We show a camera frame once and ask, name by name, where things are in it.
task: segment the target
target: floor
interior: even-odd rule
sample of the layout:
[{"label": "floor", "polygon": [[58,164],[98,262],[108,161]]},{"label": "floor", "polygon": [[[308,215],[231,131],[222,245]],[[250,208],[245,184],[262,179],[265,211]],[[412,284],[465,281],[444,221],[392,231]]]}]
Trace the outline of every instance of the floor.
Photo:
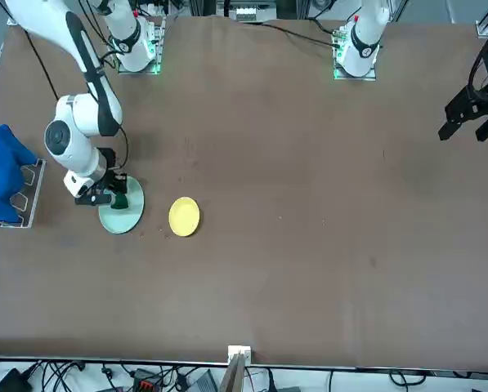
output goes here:
[{"label": "floor", "polygon": [[[26,370],[33,363],[0,363],[0,380],[12,368],[18,369],[20,372]],[[105,375],[101,372],[102,366],[100,364],[86,364],[82,372],[77,368],[71,370],[68,376],[65,377],[65,382],[72,392],[79,391],[105,391],[110,390],[110,383],[107,381]],[[118,364],[107,365],[113,373],[112,383],[117,390],[129,390],[132,386],[130,376]],[[136,370],[137,366],[126,365],[126,368]],[[145,370],[158,373],[158,367],[143,367]],[[191,367],[184,367],[180,370],[181,374],[187,373]],[[225,369],[223,368],[209,368],[202,367],[194,370],[188,377],[188,382],[192,385],[196,379],[201,377],[207,370],[210,370],[213,379],[217,386],[222,382]],[[42,390],[42,369],[37,370],[30,378],[29,383],[33,387],[33,391]],[[47,369],[46,380],[49,379],[52,372]],[[391,383],[386,374],[372,374],[372,373],[350,373],[350,372],[334,372],[329,388],[329,372],[327,371],[306,371],[306,370],[274,370],[273,377],[275,386],[280,389],[297,387],[298,389],[290,389],[289,392],[404,392],[405,388],[398,387]],[[244,387],[242,392],[266,392],[269,386],[269,376],[266,369],[250,368],[249,375],[253,379],[253,384],[249,382],[249,378],[244,379]],[[421,376],[407,376],[408,382],[418,381]],[[46,390],[51,390],[54,386],[56,377],[48,384]],[[163,392],[171,392],[172,387],[164,388]],[[488,380],[471,380],[462,378],[446,378],[446,377],[428,377],[426,381],[418,386],[411,386],[410,392],[470,392],[471,390],[488,392]]]}]

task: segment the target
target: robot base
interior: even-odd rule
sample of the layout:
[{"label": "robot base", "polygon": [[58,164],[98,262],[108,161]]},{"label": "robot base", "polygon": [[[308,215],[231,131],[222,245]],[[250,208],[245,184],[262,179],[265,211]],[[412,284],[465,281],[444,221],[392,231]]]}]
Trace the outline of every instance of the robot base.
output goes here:
[{"label": "robot base", "polygon": [[343,79],[366,80],[366,81],[376,80],[376,70],[374,68],[376,64],[376,58],[374,58],[374,63],[371,70],[366,75],[360,78],[351,76],[338,63],[338,58],[343,56],[343,48],[347,43],[347,25],[340,26],[340,29],[334,32],[332,39],[333,39],[333,43],[337,43],[340,46],[339,49],[333,48],[333,77],[335,80],[343,80]]},{"label": "robot base", "polygon": [[125,69],[122,63],[119,62],[118,72],[119,74],[146,74],[146,75],[158,75],[162,69],[162,54],[163,54],[163,38],[166,30],[166,16],[162,16],[162,21],[159,25],[155,22],[150,22],[149,26],[152,28],[150,37],[152,38],[148,42],[149,50],[151,53],[155,53],[154,60],[152,60],[144,69],[138,72],[131,72]]}]

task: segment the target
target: metal bracket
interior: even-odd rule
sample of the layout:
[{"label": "metal bracket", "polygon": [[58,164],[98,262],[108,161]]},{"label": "metal bracket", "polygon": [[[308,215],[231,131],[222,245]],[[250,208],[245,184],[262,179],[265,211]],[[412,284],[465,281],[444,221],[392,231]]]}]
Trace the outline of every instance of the metal bracket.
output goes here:
[{"label": "metal bracket", "polygon": [[245,367],[251,364],[251,347],[248,345],[230,345],[227,347],[226,373],[218,392],[242,392]]},{"label": "metal bracket", "polygon": [[227,363],[230,363],[235,355],[242,354],[245,359],[245,366],[251,364],[251,346],[249,345],[228,345]]},{"label": "metal bracket", "polygon": [[24,174],[24,188],[10,198],[11,205],[16,209],[20,222],[0,222],[0,227],[8,229],[30,229],[33,225],[34,213],[37,208],[40,185],[44,176],[46,161],[39,159],[34,165],[21,167]]}]

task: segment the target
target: cable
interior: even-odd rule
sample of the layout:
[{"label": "cable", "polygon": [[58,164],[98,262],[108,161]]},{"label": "cable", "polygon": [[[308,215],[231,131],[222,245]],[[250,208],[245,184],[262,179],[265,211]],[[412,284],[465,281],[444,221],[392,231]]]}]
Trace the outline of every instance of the cable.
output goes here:
[{"label": "cable", "polygon": [[[53,374],[51,374],[51,376],[46,380],[46,370],[47,370],[47,366],[49,366],[51,364],[51,362],[47,362],[46,363],[46,366],[44,367],[44,370],[42,372],[42,392],[44,392],[46,390],[46,387],[49,385],[49,383],[51,382],[51,380],[53,379],[54,376],[56,376],[56,373],[53,372]],[[64,366],[67,366],[69,367],[71,365],[71,363],[64,363],[62,366],[60,366],[60,370],[64,367]]]},{"label": "cable", "polygon": [[488,38],[486,40],[486,43],[483,44],[483,47],[481,47],[481,50],[478,52],[477,57],[474,60],[474,63],[472,64],[471,72],[469,73],[469,79],[467,82],[469,98],[476,97],[478,100],[482,100],[484,102],[488,102],[488,94],[483,95],[483,94],[481,94],[480,91],[477,91],[474,88],[474,75],[476,75],[476,72],[477,72],[478,68],[480,67],[480,63],[481,63],[481,59],[483,57],[483,54],[487,50],[488,50]]},{"label": "cable", "polygon": [[330,34],[330,35],[333,35],[334,33],[334,30],[327,30],[321,23],[319,20],[317,19],[311,19],[313,22],[315,22],[316,26],[318,26],[318,29],[322,30],[324,33],[327,33],[327,34]]},{"label": "cable", "polygon": [[102,33],[102,29],[100,28],[100,25],[98,24],[98,20],[96,20],[95,17],[95,12],[93,11],[93,8],[91,7],[91,4],[89,3],[89,0],[86,0],[87,6],[89,7],[89,11],[91,12],[91,17],[95,21],[96,27],[98,28],[98,31],[100,32],[100,37],[102,38],[103,41],[107,41],[105,39],[104,33]]},{"label": "cable", "polygon": [[319,43],[320,45],[326,45],[327,47],[335,47],[337,49],[340,48],[340,46],[337,43],[331,43],[331,42],[321,41],[319,39],[311,38],[311,37],[308,37],[306,35],[302,35],[300,33],[295,33],[294,31],[284,29],[283,27],[274,26],[273,24],[263,23],[263,24],[260,24],[260,25],[261,26],[266,26],[266,27],[271,27],[272,29],[276,29],[276,30],[279,30],[279,31],[283,31],[286,34],[291,34],[291,35],[293,35],[295,37],[299,37],[299,38],[302,38],[302,39],[306,39],[307,41],[310,41],[310,42]]},{"label": "cable", "polygon": [[101,41],[106,46],[113,48],[113,46],[109,42],[107,42],[107,40],[105,39],[105,37],[101,34],[101,31],[100,32],[98,31],[98,29],[100,29],[100,26],[98,26],[98,29],[96,29],[95,25],[91,22],[91,19],[89,18],[89,15],[87,14],[86,9],[84,8],[84,6],[82,4],[82,0],[78,0],[78,4],[80,5],[80,9],[82,9],[83,15],[86,17],[87,22],[89,23],[89,25],[91,26],[91,28],[93,30],[95,30],[96,35],[98,35],[98,37],[101,39]]},{"label": "cable", "polygon": [[328,389],[328,392],[331,392],[331,383],[333,382],[333,374],[334,374],[334,370],[331,370],[331,372],[329,373],[329,389]]},{"label": "cable", "polygon": [[273,377],[273,372],[270,370],[270,368],[267,368],[267,373],[269,374],[269,388],[267,391],[278,392],[275,385],[275,378]]},{"label": "cable", "polygon": [[126,154],[123,157],[122,164],[120,166],[117,166],[117,167],[112,167],[110,170],[120,170],[120,169],[122,169],[124,166],[126,166],[126,163],[128,162],[128,158],[129,158],[129,140],[128,140],[128,135],[126,135],[126,132],[122,128],[122,125],[121,124],[119,124],[119,127],[120,127],[120,131],[122,132],[123,139],[126,142]]},{"label": "cable", "polygon": [[122,367],[122,369],[131,377],[131,378],[135,378],[135,371],[134,370],[129,370],[127,369],[124,364],[122,362],[120,362],[120,366]]},{"label": "cable", "polygon": [[249,377],[249,382],[251,383],[251,389],[254,392],[254,384],[253,384],[253,378],[251,377],[251,373],[249,373],[249,369],[245,368],[245,371],[247,372],[247,375]]},{"label": "cable", "polygon": [[[401,377],[402,379],[402,382],[398,382],[394,379],[394,374],[397,374],[398,376]],[[417,386],[417,385],[422,385],[425,380],[427,379],[427,376],[423,376],[423,378],[419,381],[407,381],[407,379],[405,378],[404,376],[404,373],[401,372],[401,370],[395,370],[395,369],[391,369],[389,371],[389,378],[391,379],[391,382],[396,385],[396,386],[400,386],[401,388],[405,388],[405,392],[408,392],[409,391],[409,387],[410,386]]]},{"label": "cable", "polygon": [[53,386],[53,392],[56,392],[58,390],[59,384],[62,384],[62,387],[64,388],[65,392],[71,392],[71,389],[67,386],[67,384],[64,381],[65,374],[74,366],[74,363],[69,363],[69,365],[64,369],[61,370],[62,366],[58,366],[56,363],[49,363],[49,367],[53,370],[53,374],[56,374],[58,378],[55,381],[55,384]]},{"label": "cable", "polygon": [[[13,16],[11,13],[7,10],[7,8],[4,7],[2,2],[0,1],[0,7],[6,12],[7,16],[9,16],[10,19],[13,19]],[[40,66],[42,67],[42,70],[44,71],[44,75],[46,76],[47,82],[49,83],[49,87],[51,88],[51,91],[53,91],[53,95],[55,96],[56,100],[58,101],[58,94],[56,94],[55,87],[53,86],[53,81],[51,80],[51,77],[49,76],[49,73],[47,72],[46,65],[44,65],[44,62],[42,61],[42,58],[38,54],[37,48],[33,44],[33,40],[29,36],[29,33],[24,30],[25,36],[28,39],[29,45],[31,46],[31,49],[33,49],[34,54],[37,56],[37,60],[40,63]]]},{"label": "cable", "polygon": [[316,14],[316,16],[313,16],[312,18],[308,18],[308,19],[316,19],[318,18],[320,15],[322,15],[324,12],[327,12],[327,11],[330,11],[331,8],[333,8],[333,5],[336,3],[337,0],[331,0],[331,2],[329,3],[329,5],[327,7],[325,7],[322,11],[318,12]]},{"label": "cable", "polygon": [[346,21],[348,22],[359,10],[361,10],[361,6],[359,6],[358,9],[356,11],[354,11],[352,14],[350,14],[347,17]]},{"label": "cable", "polygon": [[[91,94],[91,96],[93,97],[93,100],[95,100],[95,102],[98,104],[98,99],[92,94],[91,91],[89,91],[89,94]],[[126,163],[128,162],[128,158],[129,158],[129,139],[128,139],[128,135],[124,131],[124,129],[122,127],[122,124],[119,124],[119,128],[120,128],[120,131],[122,132],[123,139],[125,140],[126,154],[123,157],[122,164],[120,164],[119,166],[110,167],[109,170],[120,170],[120,169],[122,169],[124,166],[126,166]]]},{"label": "cable", "polygon": [[103,65],[106,57],[116,54],[123,55],[124,53],[123,51],[117,51],[116,49],[113,49],[112,51],[107,51],[103,56],[99,57],[98,61],[100,62],[100,64]]},{"label": "cable", "polygon": [[46,77],[47,82],[49,83],[49,87],[51,88],[51,91],[53,91],[53,95],[54,95],[56,101],[58,101],[58,94],[56,93],[55,86],[53,86],[53,81],[51,80],[51,77],[49,76],[49,73],[47,72],[46,65],[44,65],[42,58],[38,54],[37,48],[33,44],[33,40],[29,36],[29,33],[24,30],[24,34],[29,41],[29,45],[31,45],[31,49],[33,49],[34,54],[37,56],[38,62],[40,63],[40,66],[42,67],[42,70],[44,71],[44,76]]},{"label": "cable", "polygon": [[467,374],[464,376],[462,374],[459,374],[458,372],[455,372],[454,370],[453,370],[453,374],[456,378],[471,378],[472,376],[472,372],[467,372]]},{"label": "cable", "polygon": [[116,386],[114,386],[114,384],[111,380],[113,378],[113,372],[111,371],[111,369],[105,367],[104,363],[102,364],[102,373],[104,373],[104,376],[105,376],[105,378],[107,378],[107,381],[110,383],[111,388],[113,388],[113,390],[116,390]]},{"label": "cable", "polygon": [[231,6],[231,0],[224,0],[224,16],[229,17],[229,7]]},{"label": "cable", "polygon": [[7,10],[7,8],[4,7],[1,1],[0,1],[0,7],[7,13],[7,16],[9,16],[10,19],[13,19],[13,16],[11,16],[11,13]]}]

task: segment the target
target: black cable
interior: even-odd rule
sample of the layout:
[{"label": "black cable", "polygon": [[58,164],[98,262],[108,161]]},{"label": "black cable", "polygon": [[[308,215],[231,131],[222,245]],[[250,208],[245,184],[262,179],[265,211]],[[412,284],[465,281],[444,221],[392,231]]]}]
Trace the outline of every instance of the black cable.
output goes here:
[{"label": "black cable", "polygon": [[231,0],[224,0],[224,16],[229,17],[229,7],[231,6]]},{"label": "black cable", "polygon": [[37,60],[40,63],[40,66],[42,67],[42,70],[44,71],[44,76],[46,77],[47,82],[49,83],[49,87],[51,88],[51,91],[53,91],[53,95],[54,95],[56,101],[58,101],[58,94],[56,93],[55,86],[53,86],[53,81],[51,80],[51,77],[49,76],[49,73],[47,72],[46,65],[44,65],[44,62],[42,61],[42,58],[38,54],[37,48],[33,44],[33,40],[29,36],[29,33],[24,30],[24,34],[25,34],[25,36],[27,37],[27,39],[29,41],[29,45],[31,46],[31,49],[33,49],[34,54],[37,56]]},{"label": "black cable", "polygon": [[268,392],[278,392],[275,385],[275,378],[273,377],[273,372],[270,368],[267,368],[267,373],[269,374],[269,387],[267,389]]},{"label": "black cable", "polygon": [[322,11],[318,12],[316,14],[316,16],[313,16],[312,18],[308,18],[308,19],[316,19],[318,18],[320,15],[322,15],[324,12],[327,12],[327,11],[330,11],[331,8],[333,8],[333,5],[336,3],[337,0],[331,0],[331,2],[329,3],[329,5],[327,7],[325,7]]},{"label": "black cable", "polygon": [[318,26],[318,29],[322,30],[324,33],[331,34],[333,35],[334,31],[333,30],[327,30],[319,20],[317,19],[311,19],[313,22],[315,22],[316,26]]},{"label": "black cable", "polygon": [[472,376],[472,372],[467,372],[467,374],[464,376],[462,374],[459,374],[458,372],[455,372],[454,370],[453,370],[453,374],[456,378],[471,378]]},{"label": "black cable", "polygon": [[107,40],[105,39],[105,37],[104,37],[104,36],[101,34],[101,32],[100,32],[100,31],[98,31],[98,30],[96,29],[95,25],[94,25],[94,24],[91,22],[91,19],[89,18],[89,15],[87,14],[86,9],[84,8],[84,6],[83,6],[83,4],[82,4],[82,0],[78,0],[78,4],[79,4],[79,6],[80,6],[80,9],[82,10],[83,15],[86,17],[87,22],[89,23],[89,25],[91,26],[91,28],[92,28],[93,30],[95,30],[96,35],[98,35],[98,37],[101,39],[101,41],[102,41],[102,42],[103,42],[105,45],[107,45],[108,47],[112,47],[112,46],[111,46],[111,44],[110,44],[109,42],[107,42]]},{"label": "black cable", "polygon": [[[89,94],[91,94],[91,96],[93,97],[93,100],[95,100],[95,102],[98,104],[98,99],[92,94],[91,91],[89,91]],[[123,157],[123,162],[122,162],[121,165],[116,166],[116,167],[112,167],[109,170],[120,170],[120,169],[122,169],[124,166],[126,166],[126,163],[128,162],[128,158],[129,158],[129,139],[128,139],[128,135],[124,131],[124,129],[122,127],[122,124],[119,124],[119,128],[120,128],[120,131],[122,132],[123,139],[125,140],[126,154]]]},{"label": "black cable", "polygon": [[131,377],[131,378],[135,378],[135,371],[134,370],[129,370],[125,367],[125,365],[123,363],[120,363],[120,366],[122,367],[122,369]]},{"label": "black cable", "polygon": [[392,21],[397,22],[400,20],[401,15],[404,13],[404,9],[407,7],[407,4],[409,3],[409,0],[401,0],[400,6],[398,6],[398,9],[392,16]]},{"label": "black cable", "polygon": [[104,373],[104,376],[105,376],[105,378],[107,378],[107,381],[110,383],[111,388],[113,388],[113,390],[116,390],[116,386],[114,386],[114,384],[111,380],[113,378],[113,372],[111,371],[111,369],[105,367],[104,363],[102,364],[102,373]]},{"label": "black cable", "polygon": [[13,16],[11,16],[11,13],[7,10],[7,8],[4,7],[1,1],[0,1],[0,7],[7,13],[7,16],[9,16],[10,19],[13,19]]},{"label": "black cable", "polygon": [[37,361],[34,364],[32,364],[30,367],[28,367],[26,370],[22,372],[22,377],[24,377],[26,380],[31,378],[31,376],[37,371],[37,369],[40,367],[42,364],[42,361]]},{"label": "black cable", "polygon": [[93,7],[89,3],[89,0],[86,0],[86,3],[87,3],[87,6],[89,7],[89,11],[91,12],[91,17],[95,21],[96,28],[100,32],[100,37],[102,38],[103,41],[107,42],[107,40],[105,39],[105,35],[104,35],[104,33],[102,33],[102,29],[100,28],[100,25],[98,24],[98,20],[96,20],[96,16],[95,16],[95,12],[93,11]]},{"label": "black cable", "polygon": [[334,370],[331,370],[331,372],[329,373],[329,389],[328,389],[328,392],[331,392],[331,383],[333,382],[333,374],[334,374]]},{"label": "black cable", "polygon": [[58,366],[57,363],[49,363],[49,367],[53,371],[53,374],[56,374],[58,378],[55,381],[55,384],[53,386],[53,392],[56,392],[58,390],[58,386],[62,384],[62,387],[64,388],[65,392],[71,392],[71,389],[67,386],[67,384],[64,381],[65,374],[73,367],[73,363],[69,363],[69,365],[62,370],[64,365]]},{"label": "black cable", "polygon": [[98,61],[100,62],[100,64],[103,65],[106,57],[116,54],[123,55],[124,53],[122,51],[117,51],[116,49],[113,49],[111,51],[107,51],[103,56],[99,57]]},{"label": "black cable", "polygon": [[[13,16],[11,13],[7,10],[7,8],[4,7],[2,2],[0,1],[0,7],[6,12],[7,16],[9,16],[10,19],[13,19]],[[36,46],[33,44],[33,40],[29,36],[29,33],[24,30],[24,34],[28,39],[29,45],[31,46],[31,49],[33,49],[34,54],[37,56],[37,60],[40,63],[40,66],[42,67],[42,70],[44,71],[44,75],[46,76],[47,82],[49,83],[49,87],[51,88],[51,91],[53,91],[53,95],[55,96],[56,100],[58,101],[58,94],[56,94],[55,87],[53,86],[53,81],[51,80],[51,77],[49,76],[49,73],[47,72],[46,65],[44,65],[44,62],[42,61],[42,58],[38,54]]]},{"label": "black cable", "polygon": [[350,14],[347,17],[346,21],[348,22],[359,10],[361,10],[361,6],[359,6],[358,9],[356,11],[354,11],[352,14]]},{"label": "black cable", "polygon": [[[54,377],[54,376],[59,375],[59,373],[57,373],[57,372],[53,371],[53,373],[51,374],[51,376],[50,376],[50,377],[47,379],[47,381],[45,381],[45,380],[46,380],[46,370],[47,370],[47,367],[49,366],[49,367],[50,367],[50,369],[51,369],[51,370],[53,370],[53,368],[52,368],[52,366],[51,366],[51,364],[52,364],[52,363],[53,363],[53,362],[51,362],[51,361],[47,361],[47,362],[46,362],[46,366],[44,366],[44,370],[43,370],[43,372],[42,372],[42,392],[45,392],[46,387],[49,385],[49,383],[51,382],[51,380],[53,379],[53,377]],[[64,363],[64,364],[62,364],[62,365],[60,366],[60,370],[62,370],[62,368],[63,368],[64,366],[66,366],[66,367],[68,367],[68,368],[69,368],[69,367],[71,366],[71,363]]]},{"label": "black cable", "polygon": [[[394,379],[395,374],[400,376],[402,382],[396,381]],[[422,376],[422,379],[419,381],[407,381],[407,379],[404,376],[404,373],[401,370],[391,369],[389,371],[389,379],[394,385],[399,386],[401,388],[405,388],[405,392],[408,392],[410,386],[422,385],[425,382],[425,380],[427,380],[427,376]]]},{"label": "black cable", "polygon": [[253,392],[255,392],[254,384],[253,384],[253,378],[251,377],[251,373],[249,373],[249,369],[245,368],[245,372],[247,373],[247,376],[249,377],[249,384],[251,384],[251,390],[253,390]]},{"label": "black cable", "polygon": [[488,50],[488,38],[486,40],[486,43],[483,44],[483,47],[481,47],[481,50],[478,52],[476,59],[474,60],[474,63],[472,64],[471,67],[471,72],[469,73],[469,79],[467,82],[468,86],[468,94],[469,98],[476,98],[478,100],[488,102],[488,94],[481,94],[480,91],[477,91],[474,88],[474,75],[476,75],[476,72],[478,68],[480,67],[481,59],[483,57],[483,54]]},{"label": "black cable", "polygon": [[284,29],[283,27],[274,26],[273,24],[263,23],[263,24],[260,24],[260,25],[261,26],[266,26],[266,27],[271,27],[272,29],[277,29],[279,31],[283,31],[284,33],[291,34],[291,35],[293,35],[295,37],[299,37],[299,38],[302,38],[302,39],[306,39],[307,41],[310,41],[310,42],[319,43],[320,45],[326,45],[327,47],[335,47],[337,49],[340,48],[340,46],[337,43],[331,43],[331,42],[321,41],[319,39],[315,39],[315,38],[308,37],[307,35],[302,35],[300,33],[295,33],[294,31]]},{"label": "black cable", "polygon": [[125,140],[126,142],[126,154],[124,155],[123,157],[123,162],[120,166],[116,167],[115,170],[120,170],[122,169],[124,166],[126,166],[126,163],[128,162],[128,158],[129,158],[129,140],[128,140],[128,135],[126,135],[126,132],[124,131],[124,129],[122,128],[122,125],[120,125],[120,131],[122,132],[122,135],[123,135],[123,139]]}]

